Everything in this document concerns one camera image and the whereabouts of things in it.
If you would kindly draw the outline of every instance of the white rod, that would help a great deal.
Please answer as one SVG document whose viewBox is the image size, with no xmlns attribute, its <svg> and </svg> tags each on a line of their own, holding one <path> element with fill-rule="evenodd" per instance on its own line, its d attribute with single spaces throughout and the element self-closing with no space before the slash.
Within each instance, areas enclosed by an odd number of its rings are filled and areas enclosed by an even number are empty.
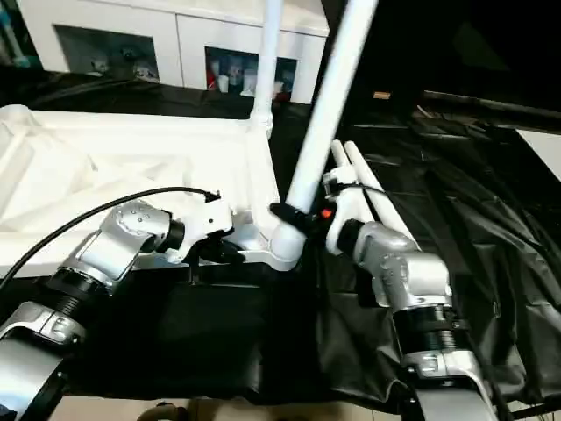
<svg viewBox="0 0 561 421">
<path fill-rule="evenodd" d="M 338 167 L 351 165 L 351 162 L 349 161 L 349 158 L 347 157 L 347 154 L 343 149 L 343 145 L 339 140 L 335 139 L 331 142 L 331 153 L 333 153 L 333 158 L 335 158 L 335 163 Z M 366 203 L 364 195 L 358 190 L 357 193 L 357 203 L 359 207 L 360 220 L 362 222 L 374 221 L 374 217 L 370 212 L 370 208 L 368 208 L 368 203 Z"/>
<path fill-rule="evenodd" d="M 344 151 L 343 144 L 341 144 L 340 140 L 335 139 L 331 142 L 331 153 L 333 153 L 333 158 L 335 158 L 335 163 L 338 167 L 342 167 L 343 165 L 351 165 L 349 157 Z"/>
<path fill-rule="evenodd" d="M 344 150 L 351 159 L 352 165 L 357 171 L 357 176 L 359 177 L 360 182 L 366 186 L 384 190 L 354 142 L 346 142 L 344 144 Z M 405 222 L 403 222 L 401 215 L 386 195 L 368 190 L 366 190 L 366 195 L 372 202 L 372 205 L 378 213 L 382 224 L 407 235 L 410 239 L 415 241 L 411 231 L 405 225 Z"/>
<path fill-rule="evenodd" d="M 257 68 L 257 86 L 253 101 L 252 122 L 265 125 L 267 130 L 273 127 L 274 75 L 277 69 L 277 46 L 281 32 L 283 0 L 266 0 L 263 30 L 261 31 L 261 48 Z"/>
<path fill-rule="evenodd" d="M 378 0 L 349 0 L 344 9 L 288 191 L 287 203 L 300 211 L 309 212 L 316 195 L 377 4 Z M 297 235 L 290 225 L 281 224 L 271 240 L 271 252 L 279 260 L 296 261 L 302 254 L 303 244 L 302 235 Z"/>
</svg>

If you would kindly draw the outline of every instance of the black plastic sheet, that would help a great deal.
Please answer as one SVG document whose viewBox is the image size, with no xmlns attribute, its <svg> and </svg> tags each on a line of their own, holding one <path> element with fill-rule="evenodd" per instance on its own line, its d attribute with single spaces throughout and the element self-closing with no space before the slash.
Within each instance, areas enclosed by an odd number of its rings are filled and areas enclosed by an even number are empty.
<svg viewBox="0 0 561 421">
<path fill-rule="evenodd" d="M 0 69 L 0 104 L 36 110 L 246 118 L 252 101 L 144 82 Z M 286 195 L 309 108 L 274 109 L 270 140 Z M 342 128 L 425 251 L 439 253 L 472 336 L 507 399 L 561 393 L 561 190 L 512 131 L 433 125 Z M 407 384 L 389 312 L 360 305 L 345 257 L 308 246 L 300 266 L 131 275 L 89 335 L 70 393 L 129 398 L 243 396 L 254 403 L 346 399 L 395 411 Z M 0 318 L 32 298 L 12 283 Z"/>
</svg>

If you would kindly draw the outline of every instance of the wire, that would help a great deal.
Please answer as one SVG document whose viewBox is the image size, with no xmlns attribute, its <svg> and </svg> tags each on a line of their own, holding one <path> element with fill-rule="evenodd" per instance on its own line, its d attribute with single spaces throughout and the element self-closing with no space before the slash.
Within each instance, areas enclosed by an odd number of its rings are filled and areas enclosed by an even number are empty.
<svg viewBox="0 0 561 421">
<path fill-rule="evenodd" d="M 423 107 L 421 107 L 421 105 L 417 105 L 417 109 L 419 110 L 419 112 L 421 114 L 423 114 L 426 118 L 434 118 L 433 116 L 431 116 L 427 111 L 424 110 Z"/>
<path fill-rule="evenodd" d="M 183 191 L 183 192 L 186 192 L 186 193 L 196 193 L 198 195 L 204 195 L 205 200 L 207 202 L 211 202 L 213 200 L 216 200 L 216 199 L 220 198 L 220 195 L 218 195 L 218 194 L 211 193 L 211 192 L 206 191 L 206 190 L 196 189 L 196 188 L 193 188 L 193 187 L 161 187 L 161 188 L 158 188 L 158 189 L 149 189 L 149 190 L 140 191 L 139 193 L 134 193 L 134 194 L 129 195 L 129 196 L 123 196 L 123 197 L 118 198 L 116 200 L 112 200 L 111 202 L 107 202 L 106 204 L 102 204 L 100 206 L 97 206 L 96 208 L 94 208 L 92 210 L 88 210 L 87 212 L 82 213 L 80 216 L 72 219 L 71 221 L 68 221 L 63 226 L 61 226 L 57 230 L 51 232 L 49 235 L 44 237 L 35 246 L 30 248 L 18 261 L 16 261 L 16 263 L 14 263 L 14 265 L 10 268 L 10 270 L 6 273 L 5 277 L 0 282 L 0 294 L 2 293 L 2 291 L 4 289 L 6 289 L 8 283 L 13 279 L 13 277 L 16 275 L 16 273 L 19 271 L 19 269 L 21 269 L 25 265 L 25 263 L 27 263 L 27 261 L 29 259 L 31 259 L 31 257 L 33 257 L 35 254 L 37 254 L 37 252 L 39 250 L 41 250 L 43 247 L 45 247 L 51 241 L 58 238 L 64 232 L 68 231 L 70 228 L 80 224 L 85 219 L 88 219 L 88 218 L 94 216 L 95 214 L 97 214 L 99 212 L 106 211 L 106 210 L 108 210 L 108 209 L 110 209 L 114 206 L 119 205 L 119 204 L 130 202 L 131 200 L 138 199 L 140 197 L 158 195 L 159 193 L 167 193 L 167 192 L 170 192 L 170 191 Z"/>
<path fill-rule="evenodd" d="M 365 184 L 343 184 L 343 183 L 338 183 L 336 184 L 338 189 L 363 189 L 363 190 L 368 190 L 368 191 L 375 191 L 376 193 L 380 193 L 381 195 L 384 196 L 388 196 L 388 193 L 382 189 L 377 189 L 375 187 L 372 186 L 367 186 Z"/>
</svg>

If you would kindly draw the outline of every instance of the floor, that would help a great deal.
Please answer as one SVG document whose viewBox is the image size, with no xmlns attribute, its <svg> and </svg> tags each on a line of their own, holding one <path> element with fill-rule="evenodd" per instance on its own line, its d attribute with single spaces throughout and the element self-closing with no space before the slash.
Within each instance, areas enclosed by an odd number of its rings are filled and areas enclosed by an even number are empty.
<svg viewBox="0 0 561 421">
<path fill-rule="evenodd" d="M 136 421 L 145 410 L 158 401 L 128 401 L 99 397 L 65 397 L 50 421 Z M 350 403 L 321 403 L 282 405 L 273 407 L 252 406 L 244 401 L 217 401 L 211 399 L 167 399 L 167 403 L 188 409 L 190 421 L 398 421 L 401 418 L 367 410 Z M 522 403 L 511 403 L 511 410 L 527 408 Z M 561 421 L 561 412 L 555 414 Z M 552 414 L 531 421 L 555 421 Z"/>
</svg>

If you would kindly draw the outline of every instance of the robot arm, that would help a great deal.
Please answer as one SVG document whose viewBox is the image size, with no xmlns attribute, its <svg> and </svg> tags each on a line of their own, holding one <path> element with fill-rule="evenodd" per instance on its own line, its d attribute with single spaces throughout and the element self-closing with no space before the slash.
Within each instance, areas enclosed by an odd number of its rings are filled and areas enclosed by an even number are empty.
<svg viewBox="0 0 561 421">
<path fill-rule="evenodd" d="M 142 201 L 111 210 L 0 326 L 0 420 L 48 419 L 62 396 L 65 360 L 141 253 L 181 263 L 197 243 L 231 232 L 221 199 L 184 218 Z"/>
<path fill-rule="evenodd" d="M 318 215 L 285 203 L 274 203 L 271 211 L 305 235 L 319 237 L 330 253 L 350 256 L 369 274 L 376 302 L 393 314 L 401 365 L 415 388 L 407 405 L 416 411 L 413 419 L 420 410 L 428 421 L 496 420 L 467 324 L 453 309 L 446 265 L 402 233 L 362 222 L 352 197 L 362 195 L 360 190 L 332 194 L 333 186 L 356 182 L 349 172 L 352 167 L 339 167 L 323 178 L 330 201 Z"/>
</svg>

